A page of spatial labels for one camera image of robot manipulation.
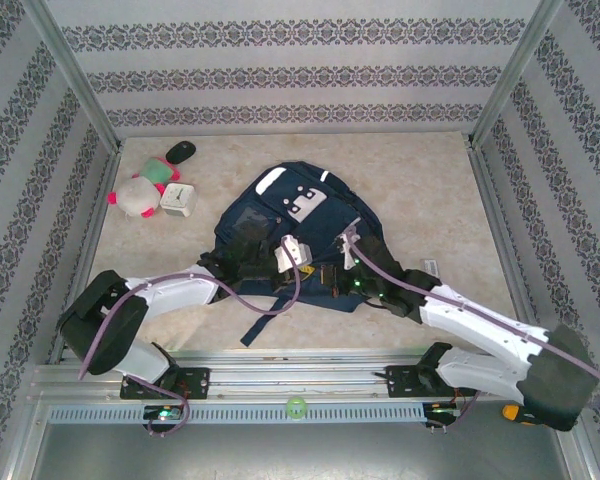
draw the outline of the black strap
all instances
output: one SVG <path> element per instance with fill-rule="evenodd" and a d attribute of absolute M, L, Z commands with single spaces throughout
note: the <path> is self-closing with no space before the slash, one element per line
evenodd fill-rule
<path fill-rule="evenodd" d="M 276 300 L 275 303 L 271 305 L 271 308 L 269 310 L 280 310 L 286 305 L 288 301 L 288 298 L 278 297 L 278 300 Z M 244 334 L 244 337 L 240 339 L 240 343 L 242 343 L 245 347 L 251 345 L 256 339 L 256 337 L 260 335 L 260 332 L 264 330 L 264 327 L 267 326 L 267 323 L 269 323 L 274 317 L 275 315 L 261 316 L 258 320 L 256 320 L 256 323 L 253 324 L 249 331 Z"/>

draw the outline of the beige floor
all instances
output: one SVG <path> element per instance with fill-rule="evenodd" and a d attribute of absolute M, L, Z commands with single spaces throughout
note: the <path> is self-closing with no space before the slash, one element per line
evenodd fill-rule
<path fill-rule="evenodd" d="M 130 138 L 116 183 L 181 138 Z M 195 263 L 213 246 L 220 214 L 265 168 L 304 159 L 342 178 L 383 222 L 386 240 L 403 267 L 438 261 L 443 281 L 469 298 L 513 316 L 495 246 L 459 133 L 269 135 L 189 138 L 198 147 L 180 165 L 195 185 L 189 218 L 160 211 L 125 218 L 109 207 L 92 276 L 113 268 L 123 277 L 151 276 Z M 268 307 L 270 299 L 254 299 Z M 258 315 L 232 299 L 171 312 L 145 323 L 140 338 L 170 350 L 243 348 L 239 342 Z M 454 341 L 445 332 L 361 305 L 353 314 L 296 305 L 276 317 L 252 348 L 427 347 Z"/>

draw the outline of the purple cable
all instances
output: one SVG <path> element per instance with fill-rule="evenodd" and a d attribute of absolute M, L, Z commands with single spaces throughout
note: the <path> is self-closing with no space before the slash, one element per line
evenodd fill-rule
<path fill-rule="evenodd" d="M 535 345 L 538 345 L 541 348 L 547 349 L 549 350 L 551 353 L 554 353 L 555 355 L 558 355 L 562 358 L 564 358 L 565 360 L 567 360 L 568 362 L 573 363 L 574 365 L 580 367 L 581 369 L 583 369 L 585 372 L 587 372 L 590 375 L 593 375 L 594 377 L 596 377 L 598 380 L 600 380 L 600 372 L 598 370 L 596 370 L 595 368 L 591 367 L 590 365 L 587 365 L 585 362 L 583 362 L 582 360 L 574 357 L 573 355 L 568 354 L 567 352 L 564 352 L 562 350 L 560 350 L 559 348 L 554 347 L 553 345 L 549 345 L 547 342 L 543 342 L 542 340 L 538 340 L 535 337 L 532 337 L 520 330 L 518 330 L 515 327 L 512 327 L 511 325 L 509 325 L 508 323 L 505 323 L 495 317 L 492 317 L 491 315 L 489 315 L 486 312 L 483 312 L 482 310 L 475 308 L 471 305 L 466 305 L 465 303 L 459 301 L 459 300 L 455 300 L 452 298 L 447 298 L 443 295 L 439 295 L 437 293 L 433 293 L 430 292 L 428 290 L 424 290 L 422 288 L 418 288 L 414 285 L 410 285 L 408 283 L 405 283 L 401 280 L 398 280 L 397 278 L 392 277 L 391 275 L 389 275 L 388 273 L 384 272 L 380 267 L 378 267 L 375 263 L 373 263 L 369 258 L 367 258 L 364 253 L 362 253 L 360 251 L 360 249 L 356 246 L 356 244 L 354 242 L 351 241 L 351 237 L 355 232 L 353 231 L 353 229 L 348 228 L 347 230 L 344 231 L 344 235 L 347 238 L 347 241 L 349 242 L 349 246 L 351 247 L 351 250 L 354 251 L 354 253 L 360 258 L 360 260 L 362 260 L 371 270 L 373 270 L 374 272 L 376 272 L 378 275 L 380 275 L 382 278 L 384 278 L 385 280 L 390 281 L 391 283 L 404 288 L 405 290 L 410 290 L 412 292 L 418 293 L 420 295 L 423 295 L 425 297 L 431 297 L 434 298 L 440 302 L 446 303 L 448 305 L 451 305 L 453 307 L 457 307 L 457 308 L 462 308 L 464 310 L 466 310 L 467 312 L 473 313 L 474 315 L 487 320 L 488 322 L 493 323 L 494 325 L 497 325 L 498 327 L 506 330 L 509 333 L 513 333 L 514 335 L 517 335 L 518 337 L 523 338 L 524 340 L 531 342 Z M 600 408 L 600 401 L 595 402 L 593 404 L 589 405 L 590 408 Z"/>
<path fill-rule="evenodd" d="M 109 310 L 107 315 L 104 317 L 104 320 L 102 321 L 102 324 L 100 325 L 100 328 L 98 329 L 98 332 L 96 333 L 95 337 L 93 338 L 93 342 L 91 342 L 91 346 L 89 347 L 89 350 L 87 351 L 87 354 L 85 355 L 84 360 L 82 361 L 82 365 L 80 365 L 80 372 L 78 373 L 78 379 L 82 380 L 84 378 L 85 374 L 87 373 L 87 369 L 89 368 L 89 365 L 91 365 L 91 360 L 93 360 L 93 356 L 96 352 L 96 349 L 98 348 L 98 345 L 100 345 L 100 342 L 102 341 L 104 332 L 107 330 L 107 328 L 109 327 L 109 324 L 111 323 L 111 320 L 113 319 L 113 316 L 120 309 L 120 307 L 122 307 L 124 302 L 126 302 L 130 297 L 132 297 L 139 291 L 144 290 L 145 288 L 149 288 L 150 286 L 158 284 L 158 283 L 167 282 L 169 280 L 178 280 L 178 279 L 182 279 L 182 278 L 190 278 L 191 280 L 206 280 L 208 282 L 215 283 L 220 288 L 225 290 L 233 298 L 238 300 L 238 302 L 240 302 L 242 305 L 249 308 L 250 310 L 253 310 L 256 313 L 259 313 L 260 315 L 275 316 L 275 315 L 280 315 L 281 313 L 288 311 L 296 303 L 296 301 L 298 300 L 298 297 L 300 296 L 300 272 L 298 270 L 298 266 L 295 264 L 295 262 L 293 260 L 293 256 L 291 255 L 291 252 L 289 252 L 289 250 L 285 246 L 284 242 L 281 243 L 280 246 L 282 247 L 282 250 L 284 251 L 285 255 L 287 255 L 287 257 L 289 257 L 289 261 L 291 262 L 291 267 L 293 268 L 293 276 L 295 277 L 295 281 L 296 281 L 296 289 L 293 292 L 293 297 L 291 297 L 291 300 L 289 300 L 289 302 L 284 307 L 282 307 L 280 310 L 263 310 L 261 308 L 256 307 L 255 305 L 251 305 L 246 300 L 243 300 L 240 297 L 240 295 L 238 295 L 235 291 L 233 291 L 231 289 L 231 287 L 229 287 L 226 283 L 218 280 L 217 278 L 211 277 L 209 275 L 204 275 L 201 273 L 171 273 L 169 275 L 157 277 L 157 278 L 151 280 L 150 282 L 142 283 L 142 284 L 138 285 L 137 287 L 132 288 L 127 293 L 125 293 L 122 297 L 120 297 L 118 299 L 118 301 L 113 305 L 113 307 L 111 307 L 111 310 Z"/>
<path fill-rule="evenodd" d="M 189 407 L 189 402 L 187 401 L 186 398 L 184 398 L 170 390 L 166 390 L 164 388 L 160 388 L 156 385 L 153 385 L 152 383 L 149 383 L 146 380 L 141 379 L 140 377 L 136 377 L 134 375 L 127 375 L 127 377 L 130 378 L 131 380 L 133 380 L 134 382 L 139 383 L 143 387 L 149 388 L 149 389 L 153 390 L 154 392 L 162 393 L 163 395 L 167 395 L 171 398 L 174 398 L 175 400 L 180 400 L 182 402 L 182 405 L 180 405 L 182 407 L 182 418 L 176 425 L 174 425 L 174 427 L 171 430 L 160 433 L 161 437 L 166 437 L 167 435 L 171 435 L 172 433 L 177 432 L 187 423 L 187 421 L 189 420 L 189 415 L 191 413 L 191 407 Z M 153 425 L 153 420 L 149 420 L 149 424 L 147 425 L 147 430 L 149 430 L 149 435 L 155 435 L 158 432 L 154 431 L 151 428 L 151 425 Z"/>

